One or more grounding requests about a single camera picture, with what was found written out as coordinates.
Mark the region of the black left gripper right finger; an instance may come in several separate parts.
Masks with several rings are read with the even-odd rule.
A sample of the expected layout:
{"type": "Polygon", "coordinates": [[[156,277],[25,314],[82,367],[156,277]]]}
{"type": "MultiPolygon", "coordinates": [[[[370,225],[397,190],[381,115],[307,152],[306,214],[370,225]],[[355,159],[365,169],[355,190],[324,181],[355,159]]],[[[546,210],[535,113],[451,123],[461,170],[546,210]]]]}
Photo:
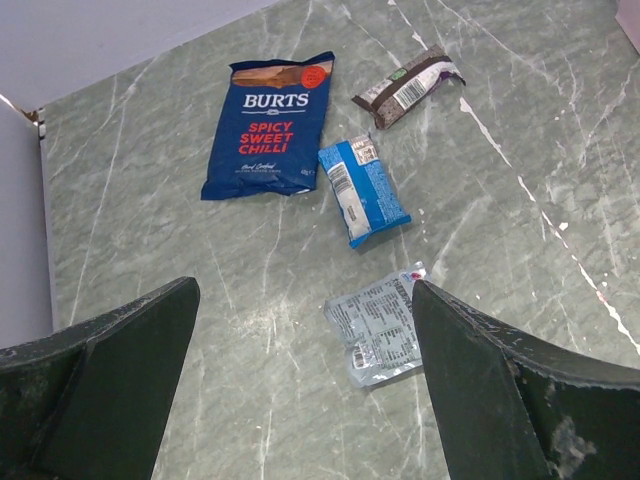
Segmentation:
{"type": "Polygon", "coordinates": [[[484,314],[434,284],[413,318],[453,479],[635,479],[639,373],[484,314]]]}

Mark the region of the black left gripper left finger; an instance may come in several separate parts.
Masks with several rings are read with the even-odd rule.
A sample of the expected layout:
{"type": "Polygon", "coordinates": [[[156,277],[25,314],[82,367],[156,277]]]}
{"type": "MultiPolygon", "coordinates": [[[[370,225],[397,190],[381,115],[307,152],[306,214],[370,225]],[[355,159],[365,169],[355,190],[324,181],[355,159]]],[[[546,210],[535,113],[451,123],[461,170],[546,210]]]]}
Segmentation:
{"type": "Polygon", "coordinates": [[[180,277],[2,349],[2,478],[151,478],[199,302],[180,277]]]}

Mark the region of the blue Burts chips bag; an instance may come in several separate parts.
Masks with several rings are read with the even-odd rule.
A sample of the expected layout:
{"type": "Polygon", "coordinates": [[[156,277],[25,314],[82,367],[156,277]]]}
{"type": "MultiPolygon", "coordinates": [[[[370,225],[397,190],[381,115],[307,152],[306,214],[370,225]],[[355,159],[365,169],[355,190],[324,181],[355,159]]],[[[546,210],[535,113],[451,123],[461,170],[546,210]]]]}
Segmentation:
{"type": "Polygon", "coordinates": [[[201,189],[204,201],[316,189],[335,55],[230,65],[201,189]]]}

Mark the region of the silver Big Foot candy packet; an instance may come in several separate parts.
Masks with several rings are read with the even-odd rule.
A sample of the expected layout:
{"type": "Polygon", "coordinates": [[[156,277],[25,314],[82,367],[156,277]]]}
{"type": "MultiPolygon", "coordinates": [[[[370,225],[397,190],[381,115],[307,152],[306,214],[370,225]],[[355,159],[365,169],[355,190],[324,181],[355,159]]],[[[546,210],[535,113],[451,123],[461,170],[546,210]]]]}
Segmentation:
{"type": "Polygon", "coordinates": [[[412,291],[430,278],[420,261],[354,293],[328,300],[323,313],[345,347],[349,377],[373,388],[422,366],[412,291]]]}

